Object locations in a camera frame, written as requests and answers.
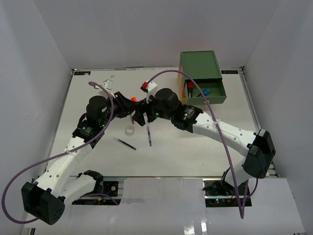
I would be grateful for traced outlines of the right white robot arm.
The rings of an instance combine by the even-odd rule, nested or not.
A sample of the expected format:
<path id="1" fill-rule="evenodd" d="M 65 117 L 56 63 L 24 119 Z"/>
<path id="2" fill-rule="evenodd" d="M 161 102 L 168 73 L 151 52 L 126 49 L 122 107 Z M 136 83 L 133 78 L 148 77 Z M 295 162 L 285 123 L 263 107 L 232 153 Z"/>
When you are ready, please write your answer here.
<path id="1" fill-rule="evenodd" d="M 141 126 L 156 118 L 169 120 L 180 130 L 224 143 L 243 156 L 236 166 L 230 167 L 222 176 L 221 190 L 226 195 L 233 195 L 239 185 L 250 178 L 264 179 L 276 154 L 267 130 L 253 132 L 213 120 L 212 115 L 202 109 L 183 105 L 169 88 L 159 90 L 148 101 L 138 102 L 133 115 L 133 120 Z"/>

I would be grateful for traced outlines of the pink highlighter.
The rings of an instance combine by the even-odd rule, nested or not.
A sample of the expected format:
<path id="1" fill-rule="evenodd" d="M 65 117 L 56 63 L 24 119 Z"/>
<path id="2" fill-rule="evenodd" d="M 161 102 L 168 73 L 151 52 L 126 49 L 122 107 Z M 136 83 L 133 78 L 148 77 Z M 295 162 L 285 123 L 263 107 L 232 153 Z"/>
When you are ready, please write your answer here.
<path id="1" fill-rule="evenodd" d="M 191 81 L 187 82 L 187 94 L 188 94 L 188 98 L 193 97 L 193 83 Z"/>

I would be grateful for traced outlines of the green drawer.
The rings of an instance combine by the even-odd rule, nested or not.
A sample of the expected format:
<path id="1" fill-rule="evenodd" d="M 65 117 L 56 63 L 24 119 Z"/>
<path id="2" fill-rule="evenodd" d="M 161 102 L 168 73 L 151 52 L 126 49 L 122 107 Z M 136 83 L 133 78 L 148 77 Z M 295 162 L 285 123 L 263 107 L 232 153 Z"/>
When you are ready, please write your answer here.
<path id="1" fill-rule="evenodd" d="M 222 79 L 195 79 L 195 82 L 210 104 L 223 104 L 226 100 L 227 96 Z M 188 105 L 205 104 L 199 89 L 190 80 L 184 82 L 181 93 L 181 100 L 184 100 Z"/>

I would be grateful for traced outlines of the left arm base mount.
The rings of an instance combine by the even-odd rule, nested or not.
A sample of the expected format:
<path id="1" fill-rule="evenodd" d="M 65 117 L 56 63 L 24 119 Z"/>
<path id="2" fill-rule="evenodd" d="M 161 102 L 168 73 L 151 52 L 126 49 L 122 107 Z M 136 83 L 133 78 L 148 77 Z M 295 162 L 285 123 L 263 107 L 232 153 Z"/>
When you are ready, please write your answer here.
<path id="1" fill-rule="evenodd" d="M 104 181 L 103 188 L 100 193 L 87 193 L 76 202 L 80 205 L 118 206 L 121 201 L 118 196 L 118 189 L 118 181 Z"/>

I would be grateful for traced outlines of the blue highlighter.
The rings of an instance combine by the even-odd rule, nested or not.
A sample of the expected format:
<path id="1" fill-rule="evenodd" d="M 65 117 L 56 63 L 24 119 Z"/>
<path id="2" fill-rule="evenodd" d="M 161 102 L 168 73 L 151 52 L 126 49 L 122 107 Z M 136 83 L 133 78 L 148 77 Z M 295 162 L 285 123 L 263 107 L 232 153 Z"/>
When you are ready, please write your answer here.
<path id="1" fill-rule="evenodd" d="M 210 93 L 210 90 L 209 90 L 209 89 L 204 89 L 204 90 L 202 91 L 202 93 L 203 93 L 205 96 L 207 96 L 207 95 Z"/>

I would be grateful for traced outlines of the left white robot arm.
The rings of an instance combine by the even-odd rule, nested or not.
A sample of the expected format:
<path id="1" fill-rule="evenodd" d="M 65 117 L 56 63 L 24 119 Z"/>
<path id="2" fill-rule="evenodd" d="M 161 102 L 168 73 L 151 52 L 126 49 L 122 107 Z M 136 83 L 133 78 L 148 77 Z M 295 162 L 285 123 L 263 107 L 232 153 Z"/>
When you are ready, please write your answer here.
<path id="1" fill-rule="evenodd" d="M 23 185 L 24 210 L 48 225 L 55 224 L 65 210 L 64 185 L 68 177 L 102 138 L 105 125 L 115 117 L 130 115 L 136 105 L 136 101 L 125 98 L 120 92 L 108 98 L 101 95 L 90 98 L 63 155 L 33 183 Z"/>

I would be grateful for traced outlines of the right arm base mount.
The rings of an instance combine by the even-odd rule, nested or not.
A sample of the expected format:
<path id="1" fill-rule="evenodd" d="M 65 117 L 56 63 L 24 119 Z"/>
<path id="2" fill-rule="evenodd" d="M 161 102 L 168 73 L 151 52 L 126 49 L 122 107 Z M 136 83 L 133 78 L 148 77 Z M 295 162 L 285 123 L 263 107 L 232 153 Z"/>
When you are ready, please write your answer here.
<path id="1" fill-rule="evenodd" d="M 238 207 L 237 196 L 233 189 L 222 188 L 219 180 L 203 179 L 205 206 L 207 208 L 235 208 Z"/>

